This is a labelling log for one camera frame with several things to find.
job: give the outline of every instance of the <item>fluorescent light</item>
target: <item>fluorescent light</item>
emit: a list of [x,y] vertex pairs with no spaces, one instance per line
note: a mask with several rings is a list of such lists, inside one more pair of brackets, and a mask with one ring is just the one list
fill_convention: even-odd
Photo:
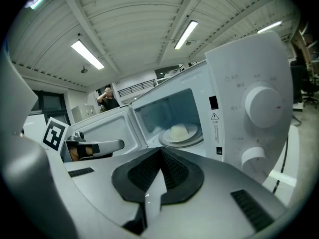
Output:
[[37,0],[33,5],[30,5],[31,9],[35,9],[43,0]]
[[80,55],[82,55],[87,61],[89,61],[97,69],[100,70],[104,68],[104,65],[102,65],[100,61],[97,60],[96,57],[92,55],[92,53],[83,45],[83,43],[80,40],[78,40],[76,43],[71,45],[71,47],[75,49],[77,52],[79,52]]
[[189,37],[190,33],[194,30],[197,26],[198,22],[195,20],[191,20],[185,29],[184,33],[181,35],[180,39],[178,40],[177,44],[175,45],[175,50],[179,50],[181,46],[185,43],[186,39]]
[[270,28],[272,28],[272,27],[274,27],[274,26],[280,25],[281,23],[282,23],[281,20],[278,21],[278,22],[275,22],[275,23],[273,23],[273,24],[271,24],[271,25],[269,25],[269,26],[266,26],[266,27],[264,27],[264,28],[258,30],[257,33],[262,33],[262,32],[264,32],[264,31],[266,31],[266,30],[268,30],[268,29],[270,29]]

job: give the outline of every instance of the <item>person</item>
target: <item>person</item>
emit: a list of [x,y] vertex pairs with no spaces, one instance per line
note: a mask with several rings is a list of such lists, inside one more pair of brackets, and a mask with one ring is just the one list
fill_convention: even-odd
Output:
[[104,93],[97,98],[97,101],[104,106],[106,111],[120,107],[116,99],[113,98],[113,92],[110,88],[106,88]]

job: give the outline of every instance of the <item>ceiling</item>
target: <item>ceiling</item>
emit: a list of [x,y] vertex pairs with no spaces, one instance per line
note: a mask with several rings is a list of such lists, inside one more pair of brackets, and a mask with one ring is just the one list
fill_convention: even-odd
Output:
[[[206,51],[278,20],[273,30],[287,41],[299,19],[290,0],[44,0],[19,12],[7,39],[24,77],[90,92],[142,71],[201,61]],[[198,21],[191,44],[175,50],[190,20]],[[78,39],[104,69],[71,48]]]

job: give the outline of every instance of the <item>window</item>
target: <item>window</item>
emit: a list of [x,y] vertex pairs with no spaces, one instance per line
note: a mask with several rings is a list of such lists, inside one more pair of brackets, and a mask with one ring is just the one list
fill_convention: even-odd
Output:
[[30,115],[44,114],[46,123],[53,117],[63,123],[71,125],[63,94],[44,91],[34,91],[34,93],[38,96],[38,101],[32,108]]

